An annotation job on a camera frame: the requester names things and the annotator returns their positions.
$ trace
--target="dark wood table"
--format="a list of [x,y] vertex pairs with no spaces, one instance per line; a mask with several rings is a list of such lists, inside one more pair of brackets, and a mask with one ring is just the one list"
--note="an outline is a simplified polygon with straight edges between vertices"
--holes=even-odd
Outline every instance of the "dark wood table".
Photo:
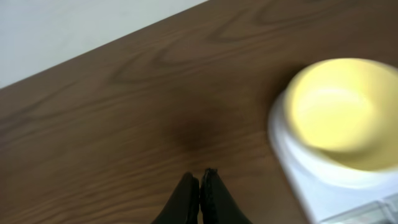
[[150,223],[207,167],[253,223],[306,223],[267,112],[310,63],[398,66],[397,11],[211,0],[0,90],[0,223]]

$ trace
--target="wood grain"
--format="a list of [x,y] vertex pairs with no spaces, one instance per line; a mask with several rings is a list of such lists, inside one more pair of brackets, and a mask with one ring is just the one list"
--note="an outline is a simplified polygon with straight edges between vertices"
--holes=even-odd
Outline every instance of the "wood grain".
[[207,167],[253,223],[306,223],[267,112],[310,63],[398,66],[397,10],[212,0],[0,90],[0,223],[150,223]]

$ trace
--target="yellow container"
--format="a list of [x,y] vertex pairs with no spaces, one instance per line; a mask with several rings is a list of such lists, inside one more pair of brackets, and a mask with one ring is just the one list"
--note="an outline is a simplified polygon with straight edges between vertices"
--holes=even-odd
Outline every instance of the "yellow container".
[[289,84],[288,125],[305,145],[358,170],[398,165],[398,71],[372,60],[315,63]]

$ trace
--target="white wall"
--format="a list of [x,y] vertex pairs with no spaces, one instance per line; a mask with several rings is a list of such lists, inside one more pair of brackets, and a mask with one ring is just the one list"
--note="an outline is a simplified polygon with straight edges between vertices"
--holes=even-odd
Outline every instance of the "white wall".
[[0,0],[0,88],[205,0]]

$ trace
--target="black object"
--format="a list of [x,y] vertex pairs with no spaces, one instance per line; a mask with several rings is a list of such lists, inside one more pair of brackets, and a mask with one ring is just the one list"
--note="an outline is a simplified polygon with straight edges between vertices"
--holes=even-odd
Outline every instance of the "black object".
[[199,203],[204,224],[251,224],[229,194],[216,169],[199,181],[186,173],[152,224],[197,224]]

